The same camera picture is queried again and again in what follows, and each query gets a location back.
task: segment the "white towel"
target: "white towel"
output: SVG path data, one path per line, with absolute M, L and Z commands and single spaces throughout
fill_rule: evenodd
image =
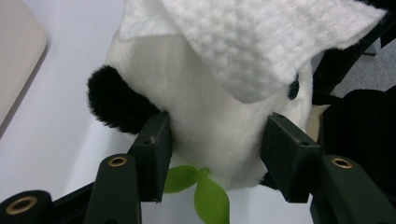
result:
M 319 52 L 355 44 L 384 15 L 354 0 L 128 0 L 120 38 L 183 34 L 246 104 L 289 86 Z

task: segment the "panda plush toy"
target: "panda plush toy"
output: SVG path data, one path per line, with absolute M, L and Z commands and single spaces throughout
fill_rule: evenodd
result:
M 172 163 L 206 168 L 225 189 L 265 183 L 268 116 L 304 130 L 310 59 L 355 44 L 385 14 L 353 0 L 242 2 L 126 1 L 105 64 L 88 82 L 92 113 L 120 132 L 137 134 L 168 112 Z

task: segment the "green plastic leaf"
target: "green plastic leaf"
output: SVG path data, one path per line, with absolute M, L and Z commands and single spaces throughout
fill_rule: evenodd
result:
M 206 224 L 230 223 L 230 200 L 225 190 L 208 177 L 208 170 L 199 171 L 195 190 L 195 211 Z
M 198 171 L 185 165 L 169 169 L 163 193 L 178 193 L 198 182 Z

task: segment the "metal ring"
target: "metal ring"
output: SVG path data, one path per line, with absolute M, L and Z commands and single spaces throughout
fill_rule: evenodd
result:
M 125 164 L 128 160 L 125 157 L 116 157 L 111 159 L 108 162 L 109 166 L 113 166 L 113 167 L 117 167 L 117 166 L 122 166 L 123 164 Z
M 28 204 L 21 207 L 17 206 L 19 203 L 23 203 L 23 202 L 28 202 Z M 35 196 L 26 196 L 23 198 L 19 198 L 17 201 L 11 203 L 7 207 L 6 212 L 9 215 L 18 215 L 20 213 L 24 213 L 27 210 L 31 209 L 33 206 L 35 206 L 36 203 L 37 203 L 37 197 Z
M 332 159 L 332 164 L 344 168 L 344 169 L 350 169 L 353 167 L 352 163 L 350 163 L 349 161 L 346 161 L 344 159 L 340 159 L 340 158 L 334 158 Z

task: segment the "black plush arm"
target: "black plush arm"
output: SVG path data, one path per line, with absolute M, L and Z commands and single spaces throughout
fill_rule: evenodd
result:
M 95 71 L 88 80 L 91 112 L 106 126 L 123 133 L 136 134 L 159 109 L 145 96 L 136 93 L 111 66 Z

